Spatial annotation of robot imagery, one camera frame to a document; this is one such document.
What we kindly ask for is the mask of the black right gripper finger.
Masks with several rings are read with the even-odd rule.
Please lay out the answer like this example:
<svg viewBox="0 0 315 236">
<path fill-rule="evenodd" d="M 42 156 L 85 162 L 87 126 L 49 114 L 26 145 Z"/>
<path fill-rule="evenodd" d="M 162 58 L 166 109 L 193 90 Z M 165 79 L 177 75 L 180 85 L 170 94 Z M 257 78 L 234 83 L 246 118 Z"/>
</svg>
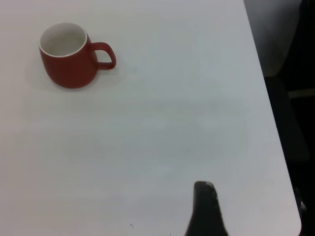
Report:
<svg viewBox="0 0 315 236">
<path fill-rule="evenodd" d="M 197 181 L 193 190 L 193 210 L 187 236 L 226 236 L 218 195 L 214 185 Z"/>
</svg>

